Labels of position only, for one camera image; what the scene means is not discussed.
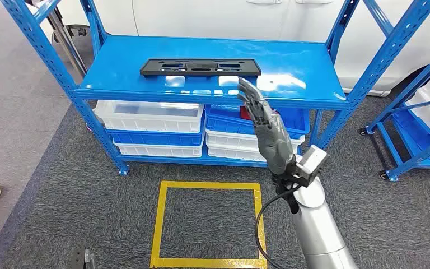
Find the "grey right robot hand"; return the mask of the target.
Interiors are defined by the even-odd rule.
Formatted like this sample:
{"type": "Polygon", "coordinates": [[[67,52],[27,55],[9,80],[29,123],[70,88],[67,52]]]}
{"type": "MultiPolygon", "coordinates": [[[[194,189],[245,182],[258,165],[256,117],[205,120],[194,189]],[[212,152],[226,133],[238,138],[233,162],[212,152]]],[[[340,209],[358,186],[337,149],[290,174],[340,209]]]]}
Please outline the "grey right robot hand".
{"type": "Polygon", "coordinates": [[[237,97],[247,108],[258,139],[259,152],[266,160],[268,169],[276,175],[284,174],[286,166],[294,159],[294,151],[280,115],[250,81],[240,77],[238,90],[237,97]]]}

